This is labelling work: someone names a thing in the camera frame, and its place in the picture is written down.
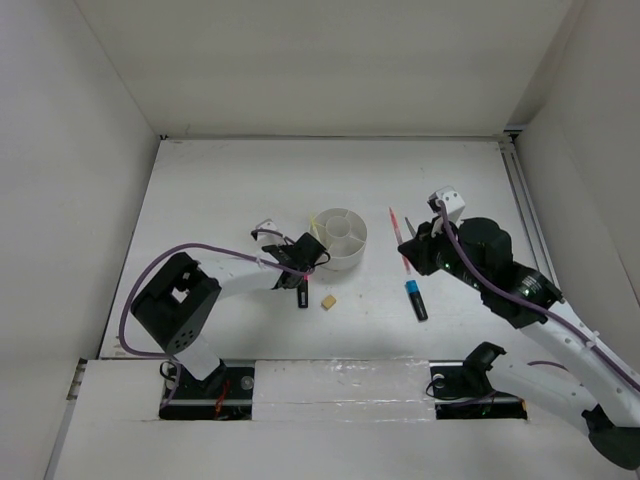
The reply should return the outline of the yellow thin highlighter pen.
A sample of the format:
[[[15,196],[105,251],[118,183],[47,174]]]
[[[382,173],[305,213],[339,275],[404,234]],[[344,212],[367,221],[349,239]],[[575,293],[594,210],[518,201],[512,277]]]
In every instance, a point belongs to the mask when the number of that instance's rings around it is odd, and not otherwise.
[[[317,224],[316,224],[314,215],[310,216],[310,232],[316,240],[321,241],[321,237],[317,229]]]

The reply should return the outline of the pink thin highlighter pen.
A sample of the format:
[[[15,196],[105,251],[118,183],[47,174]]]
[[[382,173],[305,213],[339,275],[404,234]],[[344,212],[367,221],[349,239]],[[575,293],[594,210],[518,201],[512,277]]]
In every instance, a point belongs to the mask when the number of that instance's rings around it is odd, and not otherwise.
[[[395,215],[395,212],[393,211],[393,209],[391,207],[388,208],[389,211],[389,215],[390,215],[390,220],[391,220],[391,224],[392,224],[392,228],[394,231],[394,235],[396,238],[396,242],[398,244],[398,246],[400,246],[403,243],[403,239],[402,239],[402,235],[401,235],[401,231],[400,231],[400,227],[399,227],[399,223],[397,220],[397,217]],[[401,255],[402,257],[402,261],[403,261],[403,265],[406,271],[406,274],[408,276],[411,276],[411,265],[409,263],[409,261],[406,259],[406,257],[404,257],[403,255]]]

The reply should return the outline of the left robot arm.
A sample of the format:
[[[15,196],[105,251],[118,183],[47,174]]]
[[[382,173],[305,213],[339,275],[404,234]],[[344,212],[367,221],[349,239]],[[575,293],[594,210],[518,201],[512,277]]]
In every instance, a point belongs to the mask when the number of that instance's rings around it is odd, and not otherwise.
[[[124,307],[153,338],[163,354],[189,374],[201,396],[222,387],[223,360],[203,334],[216,303],[254,291],[295,290],[328,250],[311,234],[286,237],[249,255],[202,243],[170,249],[144,271]]]

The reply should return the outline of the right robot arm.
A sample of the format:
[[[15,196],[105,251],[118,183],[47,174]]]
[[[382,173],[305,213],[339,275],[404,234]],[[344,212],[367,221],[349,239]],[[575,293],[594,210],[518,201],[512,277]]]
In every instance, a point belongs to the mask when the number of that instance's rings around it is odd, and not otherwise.
[[[570,384],[518,361],[491,342],[458,367],[463,399],[507,393],[531,402],[584,434],[614,465],[639,467],[639,375],[563,302],[541,272],[513,259],[510,235],[488,218],[456,226],[435,217],[399,244],[422,276],[447,273],[478,292],[482,304],[543,347],[575,378]]]

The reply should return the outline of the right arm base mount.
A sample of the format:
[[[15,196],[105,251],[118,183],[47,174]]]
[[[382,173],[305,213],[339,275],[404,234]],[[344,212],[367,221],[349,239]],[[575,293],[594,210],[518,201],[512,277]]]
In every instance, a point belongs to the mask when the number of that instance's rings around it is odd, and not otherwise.
[[[425,394],[434,401],[436,419],[527,420],[523,400],[489,383],[487,372],[505,354],[502,347],[483,342],[463,360],[431,362]]]

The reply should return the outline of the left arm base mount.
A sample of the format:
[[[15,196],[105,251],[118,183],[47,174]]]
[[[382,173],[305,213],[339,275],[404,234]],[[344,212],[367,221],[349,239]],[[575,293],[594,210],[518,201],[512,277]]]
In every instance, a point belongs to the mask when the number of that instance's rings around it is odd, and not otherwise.
[[[159,418],[166,421],[249,421],[252,419],[255,363],[222,364],[206,380],[197,380],[171,361],[160,364],[163,391]]]

